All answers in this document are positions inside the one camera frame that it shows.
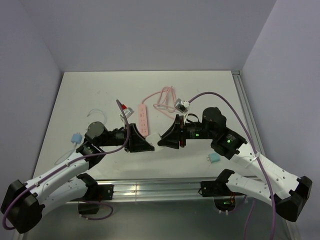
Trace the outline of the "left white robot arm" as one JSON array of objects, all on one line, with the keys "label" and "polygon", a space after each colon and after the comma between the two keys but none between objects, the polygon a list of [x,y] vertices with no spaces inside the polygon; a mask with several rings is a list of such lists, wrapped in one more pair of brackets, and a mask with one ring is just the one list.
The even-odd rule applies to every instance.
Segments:
[{"label": "left white robot arm", "polygon": [[69,158],[38,177],[26,182],[16,180],[9,185],[0,208],[3,228],[23,234],[35,227],[45,214],[66,202],[101,200],[97,181],[86,172],[107,154],[102,147],[113,146],[117,147],[114,153],[155,149],[134,123],[114,130],[107,130],[99,121],[91,123],[83,143]]}]

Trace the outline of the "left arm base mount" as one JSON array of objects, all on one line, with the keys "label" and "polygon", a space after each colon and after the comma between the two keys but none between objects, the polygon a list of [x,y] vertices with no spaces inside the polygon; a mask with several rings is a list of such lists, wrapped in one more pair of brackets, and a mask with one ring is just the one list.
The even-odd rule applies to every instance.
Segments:
[{"label": "left arm base mount", "polygon": [[[113,198],[114,185],[113,184],[97,184],[90,186],[83,197],[80,200],[102,202],[109,201]],[[78,213],[80,215],[95,215],[100,210],[100,206],[97,203],[82,202],[78,204]]]}]

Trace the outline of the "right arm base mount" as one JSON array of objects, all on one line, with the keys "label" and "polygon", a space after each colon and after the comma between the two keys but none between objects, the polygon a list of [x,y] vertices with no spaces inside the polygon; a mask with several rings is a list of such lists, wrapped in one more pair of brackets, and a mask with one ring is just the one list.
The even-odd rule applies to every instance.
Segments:
[{"label": "right arm base mount", "polygon": [[243,195],[232,192],[226,184],[217,180],[201,181],[198,194],[204,198],[213,198],[215,207],[222,212],[233,211],[236,208],[236,196]]}]

